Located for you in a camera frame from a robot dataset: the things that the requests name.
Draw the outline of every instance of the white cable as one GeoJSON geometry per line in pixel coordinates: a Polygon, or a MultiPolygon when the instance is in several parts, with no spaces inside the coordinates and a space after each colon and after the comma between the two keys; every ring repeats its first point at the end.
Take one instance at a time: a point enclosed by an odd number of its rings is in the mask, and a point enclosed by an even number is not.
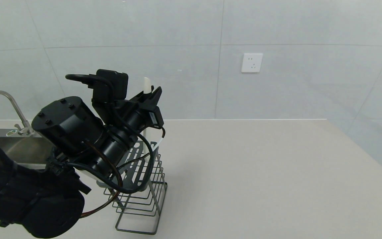
{"type": "MultiPolygon", "coordinates": [[[[157,144],[154,145],[154,147],[151,147],[153,149],[153,152],[159,147],[159,144],[163,141],[163,139],[164,138],[160,138],[159,142],[157,142],[157,144]]],[[[144,159],[145,159],[145,162],[148,163],[148,161],[150,160],[150,156],[147,156],[144,159]]]]}

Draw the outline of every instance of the faucet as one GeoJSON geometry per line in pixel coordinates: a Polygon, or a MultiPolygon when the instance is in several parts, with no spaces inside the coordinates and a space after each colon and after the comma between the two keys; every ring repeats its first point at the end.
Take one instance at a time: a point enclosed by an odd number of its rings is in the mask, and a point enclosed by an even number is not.
{"type": "Polygon", "coordinates": [[[27,119],[25,118],[25,116],[21,112],[19,106],[17,105],[16,100],[12,97],[12,95],[10,95],[8,92],[5,92],[5,91],[0,91],[0,95],[3,95],[5,97],[7,97],[8,100],[10,100],[11,104],[13,105],[14,109],[16,110],[17,115],[20,117],[20,119],[22,121],[24,128],[21,128],[19,124],[14,125],[19,130],[18,133],[20,135],[23,135],[24,133],[26,133],[27,135],[34,134],[35,131],[32,129],[31,125],[29,124],[29,121],[27,121],[27,119]]]}

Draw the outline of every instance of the brown cable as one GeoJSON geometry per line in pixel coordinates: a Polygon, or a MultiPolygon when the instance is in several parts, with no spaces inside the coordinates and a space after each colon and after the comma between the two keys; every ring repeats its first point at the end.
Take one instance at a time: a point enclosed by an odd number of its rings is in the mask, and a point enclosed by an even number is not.
{"type": "MultiPolygon", "coordinates": [[[[97,153],[97,155],[100,156],[100,158],[102,158],[104,162],[106,162],[108,165],[110,165],[110,167],[113,170],[113,173],[115,174],[115,176],[117,178],[118,185],[120,187],[122,187],[123,186],[123,180],[122,180],[122,177],[121,177],[119,171],[116,169],[116,166],[113,165],[113,163],[100,150],[98,150],[91,142],[85,141],[85,144],[88,145],[95,153],[97,153]]],[[[97,207],[94,210],[82,213],[80,218],[90,216],[90,215],[100,211],[101,209],[105,208],[108,204],[112,203],[119,196],[119,194],[120,194],[120,192],[116,191],[116,193],[107,202],[105,202],[104,204],[102,204],[101,206],[97,207]]]]}

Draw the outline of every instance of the faucet handle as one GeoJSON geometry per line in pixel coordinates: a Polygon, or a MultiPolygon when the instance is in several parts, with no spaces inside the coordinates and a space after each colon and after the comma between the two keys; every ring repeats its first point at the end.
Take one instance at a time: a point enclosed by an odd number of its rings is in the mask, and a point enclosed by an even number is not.
{"type": "Polygon", "coordinates": [[[19,135],[24,135],[24,133],[27,133],[29,134],[29,128],[27,127],[24,127],[24,128],[21,128],[19,124],[15,124],[14,127],[16,127],[19,131],[17,132],[19,135]]]}

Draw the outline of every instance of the stainless steel sink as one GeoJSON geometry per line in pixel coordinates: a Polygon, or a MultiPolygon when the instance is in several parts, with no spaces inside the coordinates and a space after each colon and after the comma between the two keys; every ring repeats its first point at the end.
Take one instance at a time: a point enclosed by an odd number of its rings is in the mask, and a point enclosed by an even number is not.
{"type": "Polygon", "coordinates": [[[19,135],[15,129],[0,129],[0,147],[9,158],[33,169],[43,169],[53,145],[39,134],[19,135]]]}

